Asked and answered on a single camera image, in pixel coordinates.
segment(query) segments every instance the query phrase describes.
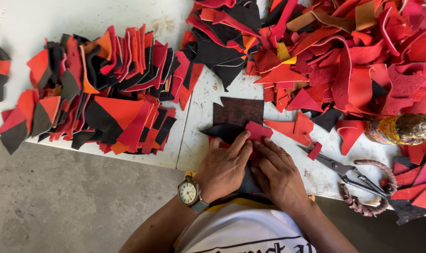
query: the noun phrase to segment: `green watch strap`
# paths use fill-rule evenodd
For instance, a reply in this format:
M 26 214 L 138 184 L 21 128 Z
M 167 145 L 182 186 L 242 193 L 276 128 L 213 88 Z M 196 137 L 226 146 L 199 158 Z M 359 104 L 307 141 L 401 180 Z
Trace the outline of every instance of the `green watch strap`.
M 202 200 L 198 200 L 196 201 L 196 203 L 194 203 L 192 206 L 190 206 L 191 209 L 198 211 L 198 212 L 203 212 L 203 210 L 209 206 L 208 203 L 205 203 Z

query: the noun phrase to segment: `wristwatch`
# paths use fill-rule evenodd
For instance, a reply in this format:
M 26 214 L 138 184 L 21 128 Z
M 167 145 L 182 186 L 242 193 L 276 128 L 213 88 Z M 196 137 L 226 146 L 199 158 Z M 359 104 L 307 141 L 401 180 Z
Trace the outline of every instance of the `wristwatch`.
M 202 212 L 209 203 L 202 201 L 200 196 L 200 189 L 196 182 L 193 181 L 192 177 L 187 175 L 185 180 L 179 184 L 177 195 L 183 204 L 186 204 L 189 208 Z

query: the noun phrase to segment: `leather-wrapped handle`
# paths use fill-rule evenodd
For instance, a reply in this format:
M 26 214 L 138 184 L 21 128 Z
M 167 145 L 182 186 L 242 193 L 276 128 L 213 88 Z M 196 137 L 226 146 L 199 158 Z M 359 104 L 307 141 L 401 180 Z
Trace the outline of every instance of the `leather-wrapped handle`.
M 392 173 L 392 171 L 386 166 L 385 164 L 382 164 L 375 160 L 355 160 L 355 164 L 357 165 L 374 165 L 379 167 L 387 176 L 388 176 L 388 192 L 390 194 L 393 194 L 397 191 L 397 181 L 396 177 Z M 379 213 L 382 213 L 384 210 L 386 210 L 389 206 L 388 200 L 386 198 L 380 198 L 380 204 L 374 208 L 367 208 L 364 207 L 361 202 L 358 200 L 358 197 L 351 196 L 349 193 L 349 190 L 345 186 L 345 184 L 341 184 L 341 193 L 342 197 L 344 198 L 345 203 L 356 212 L 361 213 L 363 216 L 371 217 L 373 215 L 377 215 Z

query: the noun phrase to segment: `glue bottle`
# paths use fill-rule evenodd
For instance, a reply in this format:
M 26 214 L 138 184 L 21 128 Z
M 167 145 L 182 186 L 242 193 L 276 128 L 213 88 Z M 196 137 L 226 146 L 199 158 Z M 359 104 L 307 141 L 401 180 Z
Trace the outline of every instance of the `glue bottle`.
M 369 139 L 385 145 L 417 145 L 426 140 L 426 114 L 406 113 L 371 121 Z

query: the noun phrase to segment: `concrete floor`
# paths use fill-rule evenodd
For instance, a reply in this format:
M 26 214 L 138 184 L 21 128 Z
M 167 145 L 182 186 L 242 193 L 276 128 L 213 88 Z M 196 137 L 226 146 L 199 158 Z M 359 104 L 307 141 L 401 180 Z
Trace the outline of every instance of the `concrete floor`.
M 0 253 L 117 252 L 176 193 L 174 169 L 0 143 Z

